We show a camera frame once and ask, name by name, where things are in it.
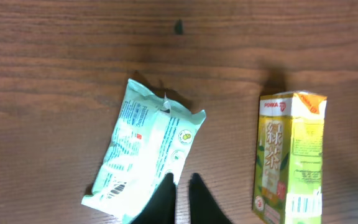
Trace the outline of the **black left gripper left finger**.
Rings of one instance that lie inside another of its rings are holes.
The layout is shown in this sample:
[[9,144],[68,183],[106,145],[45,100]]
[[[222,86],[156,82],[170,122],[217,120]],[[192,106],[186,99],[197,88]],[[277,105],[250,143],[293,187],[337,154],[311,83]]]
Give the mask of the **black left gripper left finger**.
[[143,211],[131,224],[174,224],[177,186],[173,174],[165,175]]

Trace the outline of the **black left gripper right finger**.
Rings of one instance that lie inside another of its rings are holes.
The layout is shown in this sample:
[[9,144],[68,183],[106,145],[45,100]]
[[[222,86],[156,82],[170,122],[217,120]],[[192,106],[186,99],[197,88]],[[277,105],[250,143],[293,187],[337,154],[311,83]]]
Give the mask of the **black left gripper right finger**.
[[188,195],[191,224],[232,224],[216,203],[199,173],[192,174]]

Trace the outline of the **green tea drink carton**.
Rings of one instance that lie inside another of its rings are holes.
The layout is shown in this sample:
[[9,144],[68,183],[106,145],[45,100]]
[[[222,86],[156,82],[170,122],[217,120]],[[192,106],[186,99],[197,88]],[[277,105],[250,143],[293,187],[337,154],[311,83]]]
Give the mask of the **green tea drink carton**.
[[253,212],[273,224],[321,224],[327,98],[308,91],[259,100]]

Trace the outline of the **mint wet wipes pack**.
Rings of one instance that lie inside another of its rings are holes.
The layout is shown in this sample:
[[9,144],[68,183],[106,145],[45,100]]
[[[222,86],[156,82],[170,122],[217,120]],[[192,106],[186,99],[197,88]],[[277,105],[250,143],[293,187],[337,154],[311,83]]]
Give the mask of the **mint wet wipes pack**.
[[131,223],[166,174],[178,184],[205,111],[158,97],[129,79],[111,142],[82,205]]

